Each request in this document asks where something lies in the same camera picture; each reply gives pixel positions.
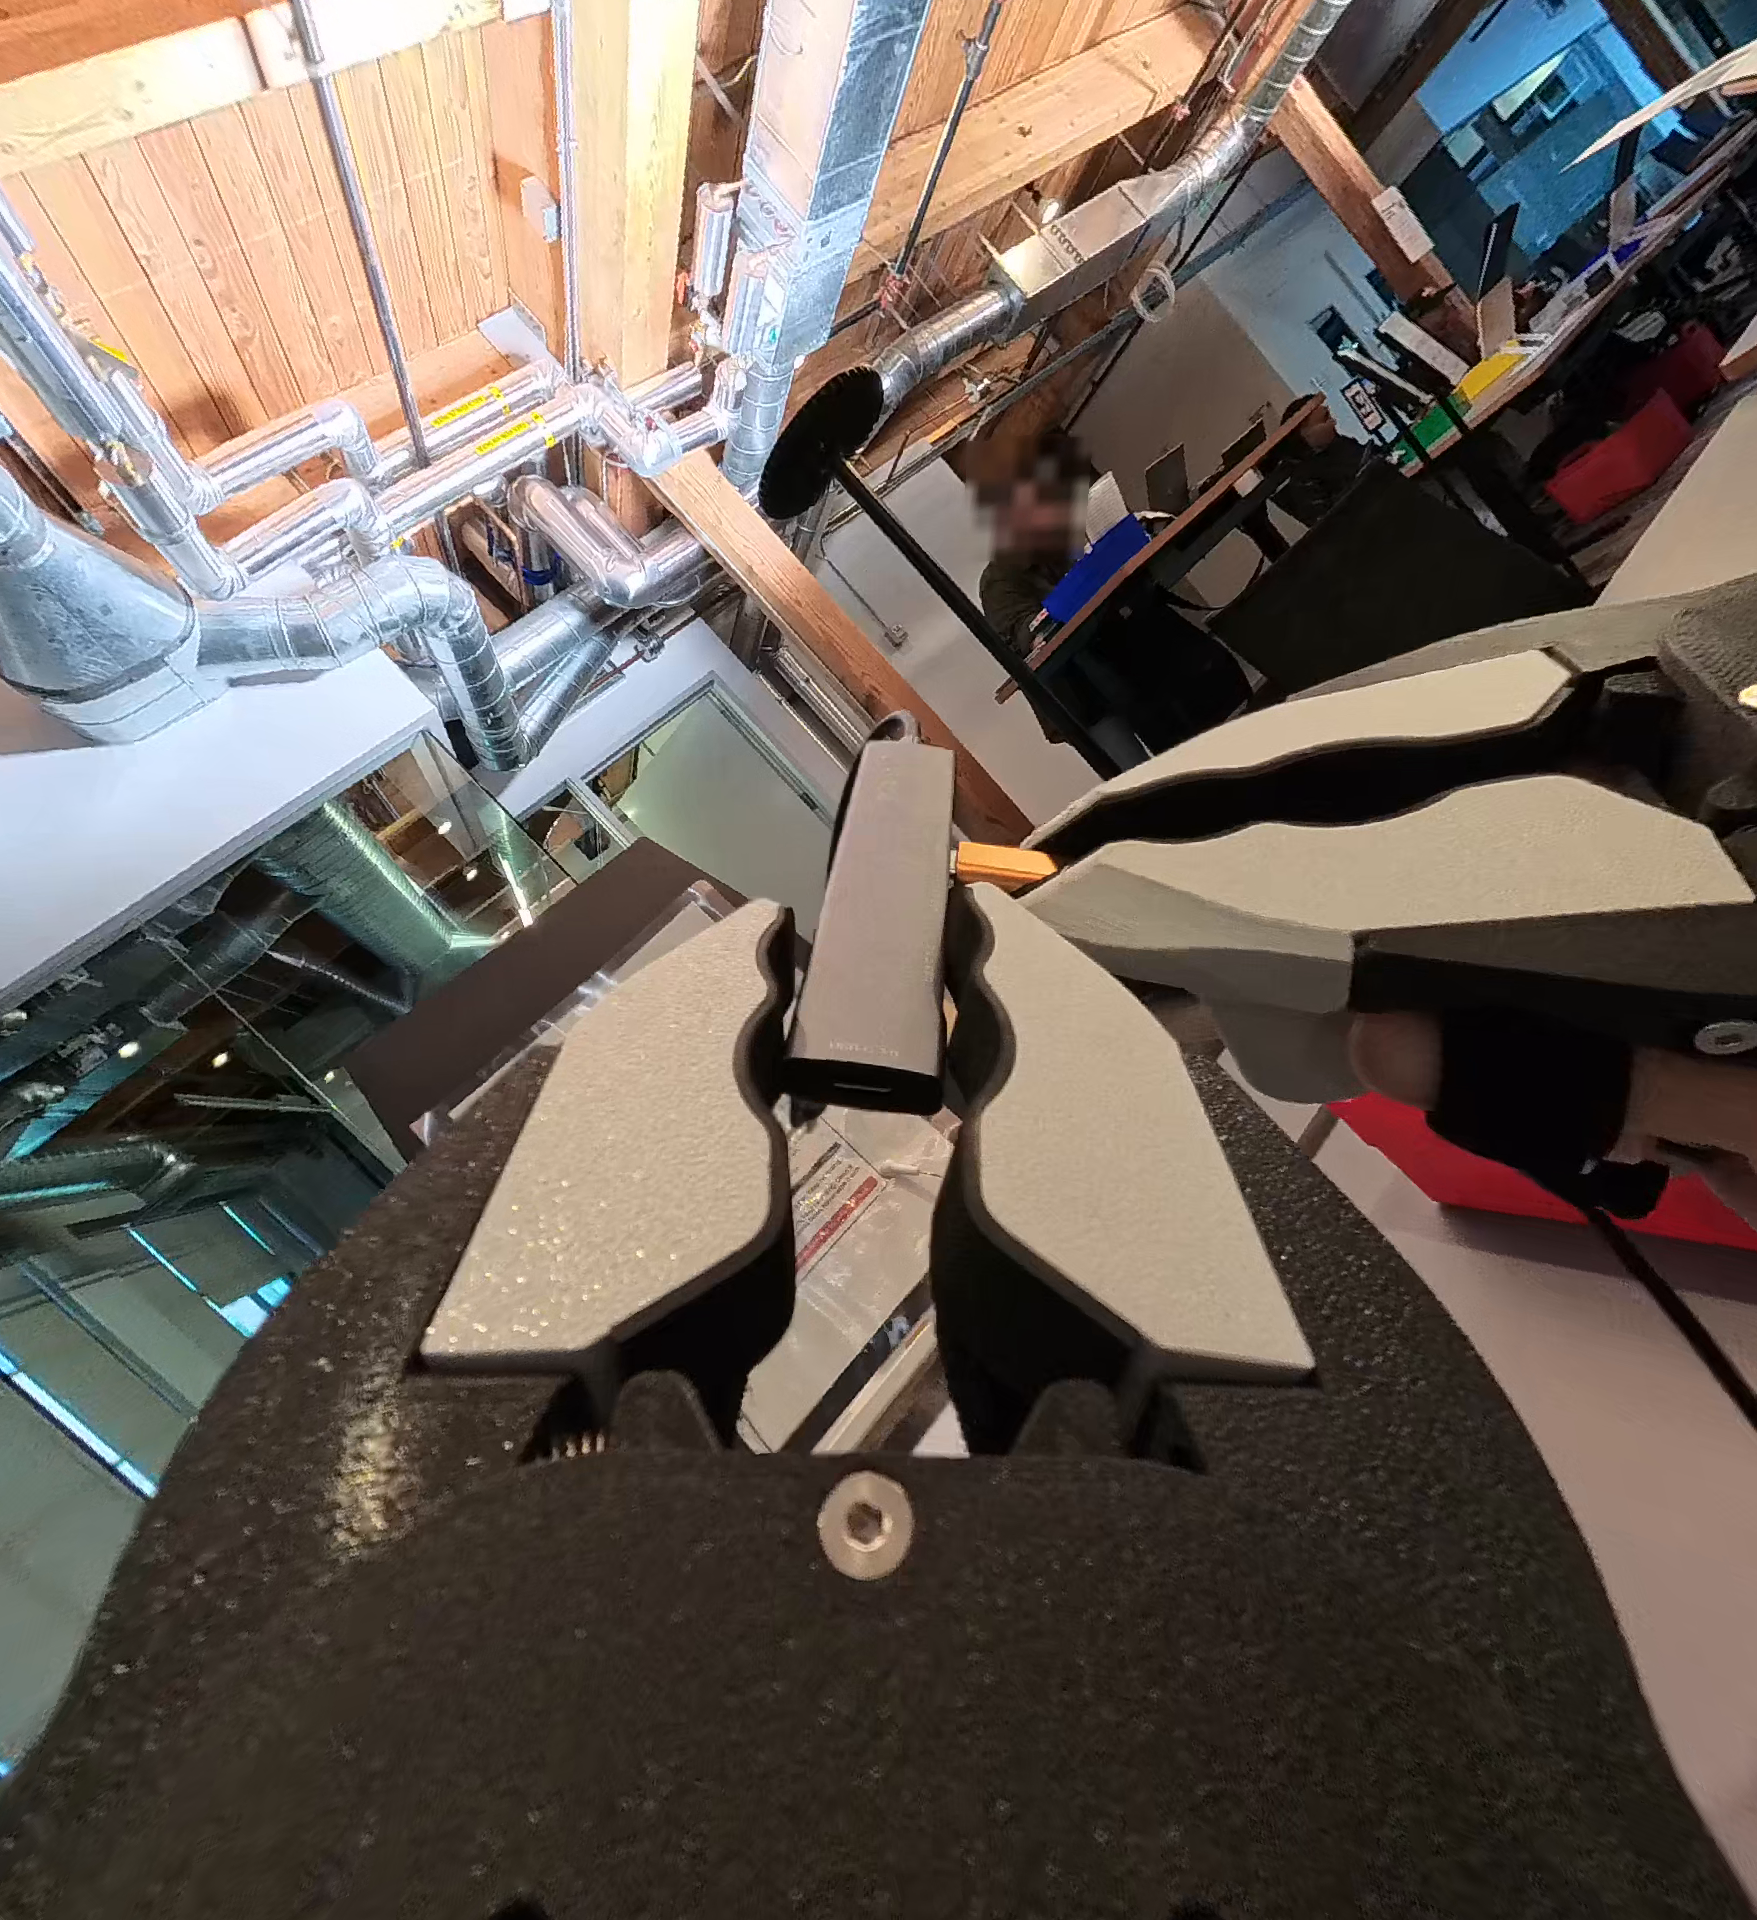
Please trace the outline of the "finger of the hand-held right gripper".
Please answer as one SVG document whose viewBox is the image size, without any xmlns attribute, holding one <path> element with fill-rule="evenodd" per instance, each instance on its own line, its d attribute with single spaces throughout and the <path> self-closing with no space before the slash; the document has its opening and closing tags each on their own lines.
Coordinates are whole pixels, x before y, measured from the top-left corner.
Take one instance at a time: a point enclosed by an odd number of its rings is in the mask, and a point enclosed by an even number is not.
<svg viewBox="0 0 1757 1920">
<path fill-rule="evenodd" d="M 1028 910 L 1108 974 L 1200 999 L 1244 1084 L 1285 1102 L 1362 1092 L 1347 1000 L 1367 934 L 1751 901 L 1710 829 L 1595 783 L 1121 841 L 1028 890 Z"/>
<path fill-rule="evenodd" d="M 1033 829 L 1028 851 L 1084 862 L 1125 842 L 1345 829 L 1478 785 L 1567 774 L 1591 754 L 1606 684 L 1642 667 L 1639 647 L 1527 647 L 1304 695 L 1094 785 Z"/>
</svg>

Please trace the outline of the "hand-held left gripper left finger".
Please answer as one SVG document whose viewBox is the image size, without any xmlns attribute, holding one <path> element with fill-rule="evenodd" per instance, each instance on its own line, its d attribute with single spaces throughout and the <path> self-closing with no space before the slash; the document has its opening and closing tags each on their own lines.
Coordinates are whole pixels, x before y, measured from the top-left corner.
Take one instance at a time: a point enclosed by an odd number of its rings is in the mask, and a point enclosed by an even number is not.
<svg viewBox="0 0 1757 1920">
<path fill-rule="evenodd" d="M 753 899 L 650 958 L 554 1051 L 417 1347 L 428 1374 L 575 1379 L 609 1426 L 675 1374 L 718 1446 L 796 1311 L 776 1116 L 796 916 Z"/>
</svg>

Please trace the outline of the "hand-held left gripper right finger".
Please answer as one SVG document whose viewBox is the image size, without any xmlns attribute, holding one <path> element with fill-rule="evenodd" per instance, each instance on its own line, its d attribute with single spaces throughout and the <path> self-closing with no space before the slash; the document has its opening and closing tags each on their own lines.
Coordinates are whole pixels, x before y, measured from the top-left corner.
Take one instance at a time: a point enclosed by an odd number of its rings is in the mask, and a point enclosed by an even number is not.
<svg viewBox="0 0 1757 1920">
<path fill-rule="evenodd" d="M 1162 1388 L 1308 1388 L 1316 1358 L 1178 1041 L 1019 899 L 963 886 L 946 927 L 960 1116 L 930 1306 L 970 1456 L 1086 1384 L 1121 1439 Z"/>
</svg>

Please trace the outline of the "black usb-c cable orange plug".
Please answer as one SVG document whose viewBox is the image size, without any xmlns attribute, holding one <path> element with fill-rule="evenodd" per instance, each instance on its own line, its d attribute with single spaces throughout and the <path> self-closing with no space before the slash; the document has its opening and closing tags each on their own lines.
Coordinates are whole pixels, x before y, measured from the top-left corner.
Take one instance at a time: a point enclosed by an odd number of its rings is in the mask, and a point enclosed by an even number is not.
<svg viewBox="0 0 1757 1920">
<path fill-rule="evenodd" d="M 960 882 L 990 882 L 1011 893 L 1035 887 L 1059 875 L 1059 862 L 1042 851 L 1025 849 L 997 849 L 987 842 L 956 842 L 953 876 Z M 1609 1249 L 1609 1255 L 1625 1268 L 1625 1272 L 1642 1283 L 1647 1297 L 1659 1306 L 1667 1324 L 1680 1335 L 1688 1351 L 1704 1364 L 1705 1374 L 1725 1395 L 1728 1405 L 1757 1437 L 1757 1388 L 1746 1379 L 1735 1361 L 1714 1344 L 1705 1324 L 1693 1311 L 1680 1292 L 1654 1272 L 1643 1252 L 1625 1234 L 1618 1220 L 1588 1190 L 1591 1169 L 1581 1170 L 1584 1188 L 1560 1190 L 1545 1186 L 1555 1200 L 1570 1203 L 1591 1221 L 1594 1234 Z"/>
</svg>

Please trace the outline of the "grey usb hub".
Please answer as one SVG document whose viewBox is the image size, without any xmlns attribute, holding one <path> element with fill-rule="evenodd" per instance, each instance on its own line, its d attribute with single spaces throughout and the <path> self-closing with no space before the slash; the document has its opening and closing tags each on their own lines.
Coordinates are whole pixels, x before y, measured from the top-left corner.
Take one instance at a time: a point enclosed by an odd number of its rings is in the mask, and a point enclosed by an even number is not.
<svg viewBox="0 0 1757 1920">
<path fill-rule="evenodd" d="M 956 759 L 885 715 L 835 822 L 813 958 L 786 1041 L 800 1102 L 933 1116 L 941 1106 L 941 937 Z"/>
</svg>

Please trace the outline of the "black fabric panel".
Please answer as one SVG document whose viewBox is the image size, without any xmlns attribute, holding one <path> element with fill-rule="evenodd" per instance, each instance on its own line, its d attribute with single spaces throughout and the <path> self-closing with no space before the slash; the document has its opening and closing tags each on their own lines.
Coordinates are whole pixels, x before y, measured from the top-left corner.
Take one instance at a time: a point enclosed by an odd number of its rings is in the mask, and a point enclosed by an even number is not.
<svg viewBox="0 0 1757 1920">
<path fill-rule="evenodd" d="M 1209 619 L 1275 691 L 1308 694 L 1451 637 L 1594 599 L 1584 580 L 1370 466 L 1316 525 Z"/>
</svg>

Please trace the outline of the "paper sign in plastic sleeve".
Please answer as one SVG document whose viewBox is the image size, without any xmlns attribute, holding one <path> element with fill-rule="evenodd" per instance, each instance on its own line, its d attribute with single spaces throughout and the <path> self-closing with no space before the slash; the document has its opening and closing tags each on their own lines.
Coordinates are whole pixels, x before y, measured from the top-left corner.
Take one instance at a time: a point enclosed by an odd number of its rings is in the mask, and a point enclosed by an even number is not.
<svg viewBox="0 0 1757 1920">
<path fill-rule="evenodd" d="M 951 1163 L 946 1126 L 874 1111 L 817 1119 L 830 1153 L 796 1194 L 796 1426 L 820 1450 L 930 1316 L 930 1220 Z"/>
</svg>

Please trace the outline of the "black display board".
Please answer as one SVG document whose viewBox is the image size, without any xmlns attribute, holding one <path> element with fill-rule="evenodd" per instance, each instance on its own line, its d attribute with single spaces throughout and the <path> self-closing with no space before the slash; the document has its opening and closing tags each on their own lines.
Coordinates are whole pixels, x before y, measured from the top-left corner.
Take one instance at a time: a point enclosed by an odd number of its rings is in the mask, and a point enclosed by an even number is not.
<svg viewBox="0 0 1757 1920">
<path fill-rule="evenodd" d="M 637 841 L 576 882 L 541 920 L 487 947 L 401 1019 L 342 1060 L 400 1169 L 428 1147 L 424 1123 L 448 1116 L 592 978 L 615 974 L 684 908 L 726 916 L 748 901 L 680 853 Z"/>
</svg>

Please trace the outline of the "long wooden desk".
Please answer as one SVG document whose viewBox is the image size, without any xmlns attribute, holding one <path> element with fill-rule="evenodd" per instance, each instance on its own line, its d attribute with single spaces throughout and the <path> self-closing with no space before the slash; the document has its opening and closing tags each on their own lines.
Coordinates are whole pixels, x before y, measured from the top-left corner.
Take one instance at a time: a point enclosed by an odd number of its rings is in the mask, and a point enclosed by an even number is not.
<svg viewBox="0 0 1757 1920">
<path fill-rule="evenodd" d="M 1311 433 L 1329 433 L 1329 407 L 1321 392 L 1301 395 L 1278 425 L 1243 455 L 1224 463 L 1181 515 L 1162 520 L 1152 545 L 1069 624 L 1053 624 L 1028 658 L 1028 677 L 1042 679 L 1053 661 L 1069 658 L 1103 623 L 1132 613 L 1144 586 L 1178 586 L 1220 541 L 1248 520 L 1265 520 L 1274 494 L 1274 463 L 1281 450 Z"/>
</svg>

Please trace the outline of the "blue box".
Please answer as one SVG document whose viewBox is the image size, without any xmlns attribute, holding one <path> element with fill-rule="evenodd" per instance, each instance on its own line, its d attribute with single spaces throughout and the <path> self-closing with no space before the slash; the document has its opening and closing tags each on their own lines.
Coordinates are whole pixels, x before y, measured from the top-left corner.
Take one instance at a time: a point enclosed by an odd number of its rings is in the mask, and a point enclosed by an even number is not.
<svg viewBox="0 0 1757 1920">
<path fill-rule="evenodd" d="M 1079 619 L 1148 545 L 1144 520 L 1121 515 L 1043 596 L 1043 617 L 1053 624 Z"/>
</svg>

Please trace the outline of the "large red plastic bin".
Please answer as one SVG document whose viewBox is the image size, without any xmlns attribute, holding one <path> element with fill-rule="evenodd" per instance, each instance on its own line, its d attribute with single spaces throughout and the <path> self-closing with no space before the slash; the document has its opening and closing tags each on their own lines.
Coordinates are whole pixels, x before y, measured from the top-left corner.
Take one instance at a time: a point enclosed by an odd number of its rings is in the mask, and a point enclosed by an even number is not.
<svg viewBox="0 0 1757 1920">
<path fill-rule="evenodd" d="M 1362 1143 L 1380 1152 L 1434 1204 L 1471 1212 L 1534 1215 L 1577 1221 L 1578 1212 L 1521 1170 L 1480 1160 L 1437 1138 L 1422 1115 L 1405 1102 L 1367 1092 L 1329 1106 Z M 1636 1236 L 1664 1236 L 1688 1244 L 1757 1252 L 1757 1229 L 1731 1212 L 1700 1180 L 1676 1176 L 1659 1208 L 1625 1224 Z"/>
</svg>

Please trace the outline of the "small red bin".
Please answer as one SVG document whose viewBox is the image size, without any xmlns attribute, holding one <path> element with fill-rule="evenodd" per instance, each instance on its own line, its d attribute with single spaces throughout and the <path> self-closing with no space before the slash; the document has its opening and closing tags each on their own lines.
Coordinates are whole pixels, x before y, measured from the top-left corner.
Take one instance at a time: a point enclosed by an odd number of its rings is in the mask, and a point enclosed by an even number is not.
<svg viewBox="0 0 1757 1920">
<path fill-rule="evenodd" d="M 1664 392 L 1683 416 L 1694 416 L 1725 385 L 1724 357 L 1725 350 L 1705 322 L 1680 322 L 1673 346 L 1659 347 L 1625 377 L 1625 412 L 1633 416 Z"/>
<path fill-rule="evenodd" d="M 1565 459 L 1545 480 L 1545 494 L 1578 525 L 1647 491 L 1693 445 L 1693 425 L 1667 387 L 1612 433 Z"/>
</svg>

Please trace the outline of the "black round stand with pole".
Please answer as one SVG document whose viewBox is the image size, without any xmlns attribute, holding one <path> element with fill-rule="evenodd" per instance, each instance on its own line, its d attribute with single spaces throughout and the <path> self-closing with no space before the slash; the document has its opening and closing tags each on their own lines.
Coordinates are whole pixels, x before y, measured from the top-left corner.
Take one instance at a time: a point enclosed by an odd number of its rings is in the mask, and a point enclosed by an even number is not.
<svg viewBox="0 0 1757 1920">
<path fill-rule="evenodd" d="M 970 595 L 933 559 L 933 555 L 892 515 L 851 466 L 876 431 L 883 412 L 883 377 L 874 367 L 851 367 L 831 377 L 782 431 L 759 490 L 766 517 L 786 520 L 810 513 L 827 491 L 844 490 L 876 525 L 910 572 L 940 596 L 960 624 L 987 650 L 1005 679 L 1028 699 L 1039 720 L 1059 729 L 1094 774 L 1117 774 L 1121 764 L 1107 754 L 1056 695 L 1039 681 L 1022 654 L 987 623 Z"/>
</svg>

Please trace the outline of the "insulated silver pipe bundle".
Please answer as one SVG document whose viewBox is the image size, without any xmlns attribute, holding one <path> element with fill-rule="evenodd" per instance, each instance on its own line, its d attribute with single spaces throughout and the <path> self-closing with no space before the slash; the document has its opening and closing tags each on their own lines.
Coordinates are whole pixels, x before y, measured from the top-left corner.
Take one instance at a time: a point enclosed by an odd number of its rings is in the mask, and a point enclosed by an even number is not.
<svg viewBox="0 0 1757 1920">
<path fill-rule="evenodd" d="M 0 180 L 0 361 L 42 401 L 98 472 L 135 534 L 202 599 L 257 588 L 277 569 L 346 569 L 401 549 L 436 515 L 501 497 L 550 453 L 615 453 L 642 479 L 724 441 L 745 367 L 692 360 L 622 391 L 612 367 L 576 378 L 534 357 L 422 416 L 424 450 L 376 438 L 357 404 L 322 395 L 204 455 L 186 453 L 145 392 L 132 360 L 93 339 L 42 278 Z"/>
</svg>

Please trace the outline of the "grey metal conduit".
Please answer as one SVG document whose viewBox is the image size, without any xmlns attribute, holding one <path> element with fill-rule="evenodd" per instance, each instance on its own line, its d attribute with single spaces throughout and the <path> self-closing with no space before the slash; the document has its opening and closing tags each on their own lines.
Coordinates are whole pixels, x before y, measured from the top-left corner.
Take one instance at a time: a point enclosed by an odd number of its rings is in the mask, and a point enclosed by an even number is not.
<svg viewBox="0 0 1757 1920">
<path fill-rule="evenodd" d="M 364 189 L 363 189 L 359 161 L 357 161 L 357 152 L 352 146 L 352 134 L 347 134 L 347 125 L 346 125 L 346 111 L 342 111 L 336 76 L 333 76 L 333 63 L 329 59 L 325 45 L 320 40 L 320 22 L 318 22 L 315 2 L 289 2 L 289 16 L 292 16 L 292 33 L 296 40 L 301 59 L 306 66 L 308 84 L 315 91 L 315 107 L 318 107 L 320 131 L 325 137 L 325 145 L 329 145 L 329 152 L 330 152 L 330 161 L 333 161 L 336 186 L 340 186 L 340 194 L 346 200 L 346 217 L 352 224 L 353 245 L 357 245 L 357 255 L 359 255 L 364 285 L 369 285 L 369 299 L 371 299 L 376 329 L 380 329 L 380 337 L 383 337 L 383 347 L 385 347 L 385 364 L 391 370 L 394 391 L 397 391 L 400 411 L 401 411 L 401 422 L 405 422 L 405 433 L 407 433 L 407 441 L 411 441 L 414 463 L 418 469 L 424 469 L 424 466 L 429 466 L 429 445 L 428 445 L 428 433 L 424 433 L 424 416 L 418 411 L 417 387 L 411 383 L 411 364 L 407 364 L 405 342 L 401 342 L 401 333 L 400 333 L 400 316 L 397 316 L 397 309 L 394 309 L 394 295 L 391 295 L 391 284 L 388 284 L 388 275 L 385 275 L 383 250 L 380 250 L 376 228 L 374 228 L 371 210 L 369 210 L 369 199 L 364 199 Z"/>
</svg>

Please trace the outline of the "spiral duct with vent box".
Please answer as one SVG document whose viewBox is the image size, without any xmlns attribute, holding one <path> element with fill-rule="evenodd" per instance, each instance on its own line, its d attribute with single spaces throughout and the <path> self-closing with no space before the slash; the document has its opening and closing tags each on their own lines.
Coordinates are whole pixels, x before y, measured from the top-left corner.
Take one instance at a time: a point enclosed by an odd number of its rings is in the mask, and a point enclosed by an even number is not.
<svg viewBox="0 0 1757 1920">
<path fill-rule="evenodd" d="M 1117 180 L 1056 216 L 994 262 L 982 291 L 876 350 L 872 367 L 883 385 L 881 418 L 892 418 L 906 395 L 977 347 L 1002 346 L 1029 325 L 1056 319 L 1125 265 L 1148 265 L 1161 240 L 1190 217 L 1216 213 L 1237 173 L 1257 155 L 1278 105 L 1345 14 L 1347 2 L 1288 2 L 1275 50 L 1243 63 L 1173 163 Z"/>
</svg>

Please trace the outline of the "silver elbow duct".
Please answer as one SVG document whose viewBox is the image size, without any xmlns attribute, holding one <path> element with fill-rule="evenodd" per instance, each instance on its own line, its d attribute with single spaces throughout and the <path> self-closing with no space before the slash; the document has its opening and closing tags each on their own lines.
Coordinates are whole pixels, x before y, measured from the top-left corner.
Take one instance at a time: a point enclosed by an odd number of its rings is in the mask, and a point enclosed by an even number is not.
<svg viewBox="0 0 1757 1920">
<path fill-rule="evenodd" d="M 196 627 L 196 672 L 241 684 L 397 646 L 436 670 L 475 760 L 509 774 L 528 770 L 584 702 L 617 637 L 568 595 L 492 637 L 475 588 L 434 559 L 394 555 L 312 595 L 209 606 Z"/>
</svg>

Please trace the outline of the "tall rectangular silver duct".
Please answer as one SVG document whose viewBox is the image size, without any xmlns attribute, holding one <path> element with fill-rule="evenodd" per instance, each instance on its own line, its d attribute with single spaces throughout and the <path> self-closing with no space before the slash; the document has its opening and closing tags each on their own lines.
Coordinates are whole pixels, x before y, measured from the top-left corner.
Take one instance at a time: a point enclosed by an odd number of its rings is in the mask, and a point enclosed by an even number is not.
<svg viewBox="0 0 1757 1920">
<path fill-rule="evenodd" d="M 745 367 L 722 474 L 750 501 L 830 339 L 930 2 L 766 2 L 724 305 Z"/>
</svg>

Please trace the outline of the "galvanised duct with cone reducer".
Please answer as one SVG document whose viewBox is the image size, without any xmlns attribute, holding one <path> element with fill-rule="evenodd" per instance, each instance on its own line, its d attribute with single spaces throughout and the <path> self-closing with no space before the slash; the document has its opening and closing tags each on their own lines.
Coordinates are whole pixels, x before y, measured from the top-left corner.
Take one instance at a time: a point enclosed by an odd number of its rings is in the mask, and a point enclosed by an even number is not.
<svg viewBox="0 0 1757 1920">
<path fill-rule="evenodd" d="M 180 588 L 49 517 L 0 463 L 4 684 L 86 740 L 135 744 L 219 702 L 196 640 Z"/>
</svg>

